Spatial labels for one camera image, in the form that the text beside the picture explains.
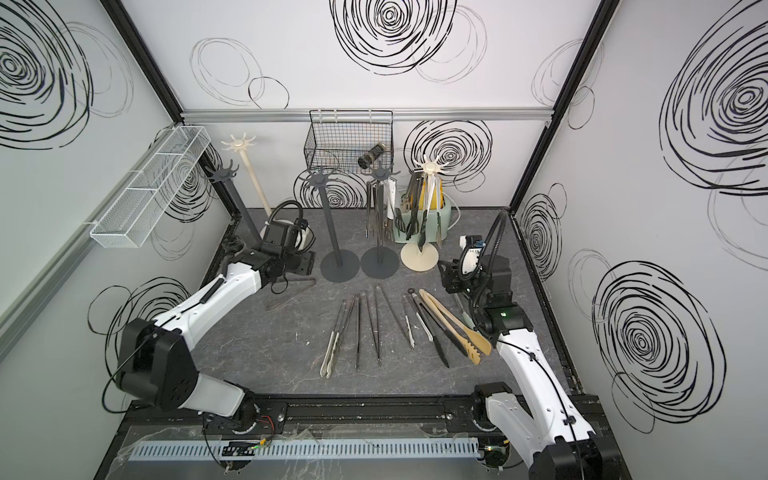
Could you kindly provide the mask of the steel wire tongs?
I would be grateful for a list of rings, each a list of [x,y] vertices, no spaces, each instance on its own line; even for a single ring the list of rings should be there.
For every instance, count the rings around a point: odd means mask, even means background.
[[[292,278],[282,280],[282,283],[286,284],[287,289],[283,290],[276,300],[265,304],[266,311],[276,311],[296,300],[300,295],[312,289],[317,284],[317,280],[314,277]]]

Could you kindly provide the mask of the green ringed steel tongs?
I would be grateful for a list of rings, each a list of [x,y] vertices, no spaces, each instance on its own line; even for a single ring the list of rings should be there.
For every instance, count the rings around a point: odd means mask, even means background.
[[[465,298],[460,293],[454,293],[453,294],[454,301],[457,305],[457,307],[460,310],[462,322],[470,329],[473,329],[475,327],[474,321],[469,314],[467,307],[465,305]]]

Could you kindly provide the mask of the dark grey rack stand front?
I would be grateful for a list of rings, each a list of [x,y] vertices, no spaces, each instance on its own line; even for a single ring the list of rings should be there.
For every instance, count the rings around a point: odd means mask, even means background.
[[[327,183],[332,173],[334,173],[334,170],[323,168],[314,169],[311,171],[309,184],[319,192],[319,198],[332,246],[332,252],[327,254],[321,261],[320,268],[322,276],[333,283],[345,283],[357,275],[360,269],[360,260],[354,252],[342,249],[338,242],[327,192]]]

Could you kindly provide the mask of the black slotted spatula tongs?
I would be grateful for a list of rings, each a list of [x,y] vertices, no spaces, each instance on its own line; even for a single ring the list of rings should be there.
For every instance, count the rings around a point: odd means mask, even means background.
[[[405,235],[407,240],[413,236],[418,226],[417,213],[419,210],[422,184],[423,173],[412,173],[405,191],[405,196],[403,197],[398,229]]]

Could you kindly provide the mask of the dark grey rack stand back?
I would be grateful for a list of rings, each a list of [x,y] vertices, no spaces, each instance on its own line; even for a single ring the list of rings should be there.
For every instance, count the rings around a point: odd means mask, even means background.
[[[361,257],[361,268],[371,278],[387,279],[393,276],[399,268],[399,257],[394,250],[385,245],[384,227],[386,226],[384,190],[385,182],[389,178],[389,171],[385,168],[372,169],[372,180],[377,185],[377,209],[378,209],[378,233],[379,239],[376,245],[368,249]]]

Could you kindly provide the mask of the white handled slotted steel tongs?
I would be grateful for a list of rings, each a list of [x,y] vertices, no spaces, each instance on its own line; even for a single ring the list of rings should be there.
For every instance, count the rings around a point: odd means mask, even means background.
[[[432,204],[434,206],[435,211],[435,243],[437,245],[437,248],[440,249],[442,247],[442,217],[441,217],[441,209],[444,205],[443,200],[443,191],[442,191],[442,180],[437,176],[434,175],[432,177],[433,180],[433,201]]]

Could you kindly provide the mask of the clear handled steel tongs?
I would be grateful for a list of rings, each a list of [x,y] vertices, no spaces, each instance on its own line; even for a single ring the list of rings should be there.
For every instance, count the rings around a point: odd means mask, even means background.
[[[390,177],[386,181],[386,235],[390,241],[394,240],[395,207],[397,200],[397,180]]]

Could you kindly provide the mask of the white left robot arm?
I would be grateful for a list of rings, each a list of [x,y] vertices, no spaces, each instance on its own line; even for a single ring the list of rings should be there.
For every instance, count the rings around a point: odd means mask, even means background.
[[[265,234],[179,305],[151,319],[128,323],[112,377],[119,390],[165,412],[196,410],[242,425],[257,421],[259,407],[252,394],[202,373],[192,351],[225,314],[262,287],[287,273],[311,273],[314,235],[307,220],[271,220]]]

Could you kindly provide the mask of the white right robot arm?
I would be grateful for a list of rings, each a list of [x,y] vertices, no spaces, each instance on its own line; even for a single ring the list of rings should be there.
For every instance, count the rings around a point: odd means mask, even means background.
[[[482,397],[484,415],[510,441],[531,479],[618,479],[616,441],[598,435],[549,366],[525,311],[509,287],[509,263],[485,255],[467,272],[462,260],[441,261],[445,290],[466,298],[474,326],[465,340],[505,361],[521,391]]]

